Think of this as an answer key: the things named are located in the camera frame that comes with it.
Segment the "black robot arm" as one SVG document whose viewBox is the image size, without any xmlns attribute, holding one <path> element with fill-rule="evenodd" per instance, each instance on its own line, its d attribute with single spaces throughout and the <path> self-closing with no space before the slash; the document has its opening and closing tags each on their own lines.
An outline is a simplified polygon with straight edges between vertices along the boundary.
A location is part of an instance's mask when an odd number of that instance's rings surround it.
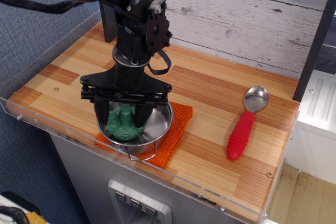
<svg viewBox="0 0 336 224">
<path fill-rule="evenodd" d="M 98 1 L 114 10 L 118 25 L 114 66 L 107 71 L 82 76 L 81 97 L 94 104 L 99 123 L 106 125 L 111 102 L 133 103 L 134 123 L 142 127 L 152 110 L 166 105 L 171 85 L 155 79 L 145 67 L 155 53 L 169 46 L 172 36 L 166 19 L 166 0 L 76 0 Z"/>
</svg>

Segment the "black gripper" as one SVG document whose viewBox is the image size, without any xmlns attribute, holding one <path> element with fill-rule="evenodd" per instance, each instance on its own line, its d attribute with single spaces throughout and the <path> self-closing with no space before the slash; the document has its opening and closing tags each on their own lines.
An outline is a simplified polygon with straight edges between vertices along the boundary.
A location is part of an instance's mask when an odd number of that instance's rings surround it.
<svg viewBox="0 0 336 224">
<path fill-rule="evenodd" d="M 153 105 L 166 105 L 172 86 L 144 72 L 143 68 L 128 68 L 116 64 L 111 69 L 80 78 L 81 98 L 94 103 L 99 123 L 106 125 L 110 102 L 134 103 L 136 128 L 145 126 Z"/>
</svg>

